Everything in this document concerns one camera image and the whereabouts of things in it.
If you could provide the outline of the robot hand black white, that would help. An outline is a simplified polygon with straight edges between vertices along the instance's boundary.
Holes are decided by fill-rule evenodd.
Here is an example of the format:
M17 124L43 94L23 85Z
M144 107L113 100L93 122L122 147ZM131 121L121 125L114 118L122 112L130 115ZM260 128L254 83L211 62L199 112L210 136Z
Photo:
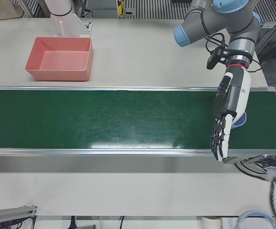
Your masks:
M210 148L217 161L228 156L228 143L233 126L242 125L251 88L250 73L239 64L231 64L217 89L212 106Z

